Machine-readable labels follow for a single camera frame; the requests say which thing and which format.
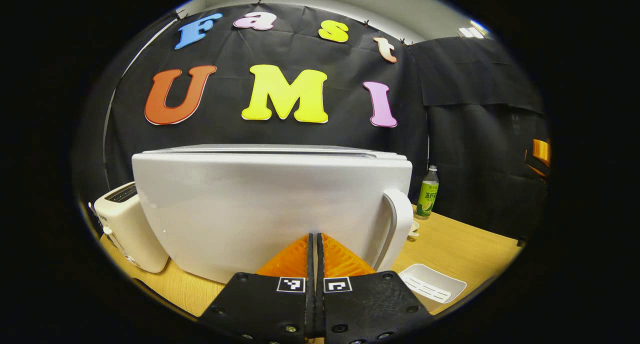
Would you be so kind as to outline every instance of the pink letter i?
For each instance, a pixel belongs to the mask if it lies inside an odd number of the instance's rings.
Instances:
[[[391,115],[387,92],[389,87],[381,82],[365,81],[362,85],[368,89],[371,94],[371,103],[373,104],[373,116],[371,116],[371,124],[375,126],[383,126],[393,128],[398,125],[396,118]]]

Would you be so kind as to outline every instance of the bottle label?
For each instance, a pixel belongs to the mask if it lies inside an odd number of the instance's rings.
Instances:
[[[420,198],[418,199],[418,206],[415,213],[421,217],[428,217],[434,209],[434,202],[436,201],[436,194],[438,194],[439,184],[422,183],[420,188]]]

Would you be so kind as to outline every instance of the yellow letter m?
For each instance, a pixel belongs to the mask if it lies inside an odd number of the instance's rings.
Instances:
[[[309,123],[326,123],[329,116],[322,102],[322,86],[327,75],[318,70],[306,69],[291,85],[278,66],[259,64],[249,68],[255,75],[249,107],[242,110],[242,118],[249,121],[266,121],[272,117],[267,108],[267,96],[280,119],[286,119],[300,98],[300,105],[293,113],[295,120]]]

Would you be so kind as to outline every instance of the green bottle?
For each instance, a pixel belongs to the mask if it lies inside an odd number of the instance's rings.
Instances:
[[[418,198],[418,207],[416,208],[414,215],[417,219],[429,219],[429,216],[432,214],[432,209],[434,209],[439,185],[436,171],[438,171],[438,168],[435,165],[430,165],[427,175],[422,180],[420,197]]]

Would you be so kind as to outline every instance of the colorful foam letter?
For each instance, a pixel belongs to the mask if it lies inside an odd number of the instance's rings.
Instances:
[[[320,38],[327,39],[327,41],[334,41],[338,43],[344,43],[349,40],[349,27],[345,23],[337,22],[334,20],[325,20],[320,23],[322,29],[318,29]]]
[[[189,70],[191,82],[182,104],[167,107],[165,101],[174,79],[182,74],[182,70],[173,69],[159,72],[153,76],[153,86],[144,105],[144,117],[153,125],[174,125],[192,116],[202,98],[202,91],[210,74],[216,72],[213,65],[195,66]]]
[[[386,38],[377,36],[373,38],[373,40],[377,42],[377,50],[380,51],[380,55],[382,55],[387,62],[396,63],[398,61],[397,57],[391,55],[391,50],[394,50],[395,48]]]
[[[255,30],[269,30],[274,27],[277,16],[265,11],[254,11],[253,13],[244,14],[244,18],[240,18],[233,22],[236,28],[253,28]]]
[[[317,70],[302,70],[291,85],[278,66],[258,64],[249,68],[255,75],[249,107],[242,110],[242,118],[248,121],[266,121],[272,117],[267,108],[267,96],[280,119],[286,119],[300,98],[300,105],[293,113],[295,120],[308,123],[326,123],[329,116],[322,102],[322,86],[327,75]]]
[[[375,81],[365,81],[362,85],[371,94],[371,103],[373,104],[373,116],[371,116],[370,119],[371,124],[387,128],[397,126],[398,121],[391,115],[389,99],[387,98],[389,87],[381,82]]]
[[[181,32],[180,42],[176,44],[175,49],[178,50],[180,48],[184,48],[189,44],[196,43],[200,39],[204,38],[204,32],[213,28],[213,21],[220,18],[222,18],[221,13],[211,14],[210,16],[205,16],[200,20],[188,23],[178,29]]]

